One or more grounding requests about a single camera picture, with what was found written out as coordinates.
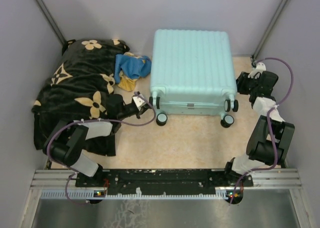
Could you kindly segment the light blue hard-shell suitcase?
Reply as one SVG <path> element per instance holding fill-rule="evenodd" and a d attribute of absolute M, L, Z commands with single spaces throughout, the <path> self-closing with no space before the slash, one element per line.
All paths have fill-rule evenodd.
<path fill-rule="evenodd" d="M 237 85 L 225 31 L 158 29 L 154 35 L 150 96 L 157 113 L 224 117 Z"/>

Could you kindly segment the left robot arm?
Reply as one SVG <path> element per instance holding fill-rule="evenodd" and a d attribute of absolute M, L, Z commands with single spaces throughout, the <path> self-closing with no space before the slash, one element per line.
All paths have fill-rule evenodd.
<path fill-rule="evenodd" d="M 124 102 L 121 95 L 113 94 L 107 100 L 106 118 L 60 120 L 45 141 L 42 151 L 51 161 L 86 176 L 87 182 L 97 187 L 103 183 L 104 174 L 101 165 L 83 154 L 87 141 L 112 139 L 121 124 L 143 126 L 128 123 L 124 119 L 132 116 L 139 119 L 149 109 L 153 109 L 153 106 L 139 92 L 133 95 L 129 104 Z"/>

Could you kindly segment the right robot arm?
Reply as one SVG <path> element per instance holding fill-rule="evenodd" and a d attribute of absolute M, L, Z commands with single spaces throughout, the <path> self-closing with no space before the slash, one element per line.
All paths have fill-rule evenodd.
<path fill-rule="evenodd" d="M 245 153 L 226 163 L 223 180 L 229 186 L 235 186 L 245 173 L 274 168 L 286 159 L 295 126 L 280 116 L 278 104 L 272 96 L 278 79 L 269 71 L 259 71 L 254 75 L 241 72 L 236 79 L 238 93 L 249 96 L 251 108 L 259 118 Z"/>

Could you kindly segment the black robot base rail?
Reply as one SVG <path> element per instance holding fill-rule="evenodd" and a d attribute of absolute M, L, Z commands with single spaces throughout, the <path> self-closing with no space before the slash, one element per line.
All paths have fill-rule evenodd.
<path fill-rule="evenodd" d="M 77 188 L 106 188 L 109 195 L 214 195 L 234 187 L 240 174 L 225 169 L 103 169 L 94 177 L 78 174 Z"/>

